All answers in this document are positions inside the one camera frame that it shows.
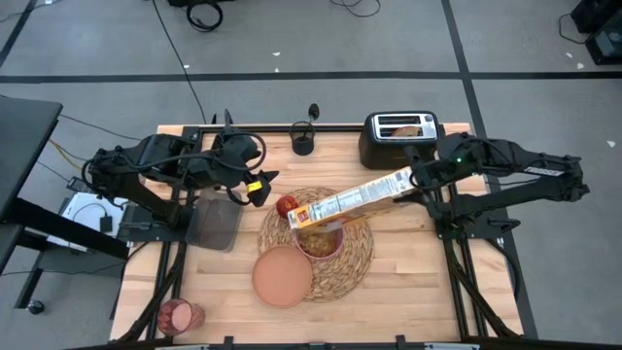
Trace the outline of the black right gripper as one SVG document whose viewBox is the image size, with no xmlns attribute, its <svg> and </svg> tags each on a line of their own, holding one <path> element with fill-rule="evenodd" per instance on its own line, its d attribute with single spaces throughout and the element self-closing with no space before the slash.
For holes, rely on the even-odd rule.
<svg viewBox="0 0 622 350">
<path fill-rule="evenodd" d="M 414 146 L 404 149 L 410 167 L 410 184 L 420 192 L 412 192 L 405 197 L 408 202 L 423 206 L 435 204 L 429 193 L 474 174 L 474 147 L 458 146 L 448 156 L 425 160 Z"/>
</svg>

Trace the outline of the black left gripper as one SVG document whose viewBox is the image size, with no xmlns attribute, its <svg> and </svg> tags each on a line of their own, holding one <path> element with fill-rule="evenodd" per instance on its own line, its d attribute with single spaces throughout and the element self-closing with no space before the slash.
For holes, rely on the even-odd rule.
<svg viewBox="0 0 622 350">
<path fill-rule="evenodd" d="M 247 187 L 248 199 L 261 207 L 271 192 L 269 183 L 278 171 L 258 170 L 265 159 L 265 142 L 254 132 L 221 130 L 213 142 L 213 181 L 233 189 Z"/>
</svg>

